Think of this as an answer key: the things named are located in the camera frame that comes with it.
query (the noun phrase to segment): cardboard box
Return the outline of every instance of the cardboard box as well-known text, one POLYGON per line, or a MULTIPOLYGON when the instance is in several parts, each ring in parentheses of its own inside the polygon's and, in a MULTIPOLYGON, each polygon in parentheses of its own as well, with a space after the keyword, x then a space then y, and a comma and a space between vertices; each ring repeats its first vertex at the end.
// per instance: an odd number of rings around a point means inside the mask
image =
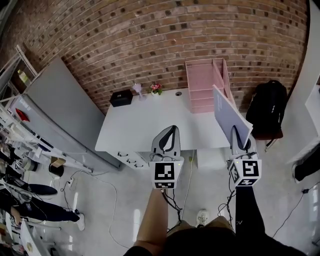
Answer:
POLYGON ((65 162, 66 162, 66 160, 64 160, 62 158, 51 156, 51 165, 54 167, 58 168, 60 166, 63 166, 65 162))

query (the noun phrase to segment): shoe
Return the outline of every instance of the shoe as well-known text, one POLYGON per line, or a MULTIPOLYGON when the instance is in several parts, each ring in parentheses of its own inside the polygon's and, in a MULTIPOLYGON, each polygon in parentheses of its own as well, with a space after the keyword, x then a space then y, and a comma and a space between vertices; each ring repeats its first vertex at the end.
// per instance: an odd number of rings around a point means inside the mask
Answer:
POLYGON ((297 164, 296 163, 294 163, 293 165, 292 165, 292 177, 293 177, 293 179, 294 179, 294 182, 295 183, 297 183, 297 184, 299 184, 300 183, 300 181, 299 180, 297 180, 296 179, 296 177, 295 177, 295 171, 296 171, 296 167, 297 167, 297 164))
POLYGON ((78 215, 79 220, 76 222, 76 224, 78 225, 78 228, 80 231, 84 231, 85 230, 85 215, 83 213, 80 213, 78 215))
POLYGON ((199 225, 207 225, 209 219, 209 212, 206 209, 202 209, 196 215, 196 227, 199 225))

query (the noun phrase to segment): pink shelf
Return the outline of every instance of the pink shelf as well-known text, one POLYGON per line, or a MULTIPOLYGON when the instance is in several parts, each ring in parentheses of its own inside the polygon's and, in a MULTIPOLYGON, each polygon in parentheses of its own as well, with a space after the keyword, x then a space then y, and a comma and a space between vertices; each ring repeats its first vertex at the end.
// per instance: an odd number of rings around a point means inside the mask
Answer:
POLYGON ((223 58, 186 61, 185 66, 192 113, 214 111, 213 85, 234 104, 223 58))

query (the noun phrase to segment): white table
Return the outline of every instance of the white table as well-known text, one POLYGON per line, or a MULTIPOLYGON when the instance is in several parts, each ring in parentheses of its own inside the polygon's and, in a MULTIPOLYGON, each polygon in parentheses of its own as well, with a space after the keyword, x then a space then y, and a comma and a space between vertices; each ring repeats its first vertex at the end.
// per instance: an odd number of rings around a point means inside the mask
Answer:
POLYGON ((164 91, 160 96, 149 93, 145 101, 134 96, 130 105, 110 106, 95 150, 108 152, 133 169, 147 169, 148 160, 138 152, 150 152, 153 139, 172 125, 179 128, 181 150, 230 146, 213 112, 194 114, 190 109, 187 88, 164 91))

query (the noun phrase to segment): red object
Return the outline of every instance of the red object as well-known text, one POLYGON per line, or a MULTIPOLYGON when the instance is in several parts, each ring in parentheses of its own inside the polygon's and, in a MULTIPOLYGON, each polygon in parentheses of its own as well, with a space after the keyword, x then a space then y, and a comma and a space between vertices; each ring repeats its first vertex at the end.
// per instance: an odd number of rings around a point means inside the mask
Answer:
POLYGON ((30 122, 30 120, 28 119, 27 115, 25 113, 23 113, 21 110, 16 108, 15 111, 16 111, 16 113, 18 114, 18 116, 20 117, 20 119, 22 121, 30 122))

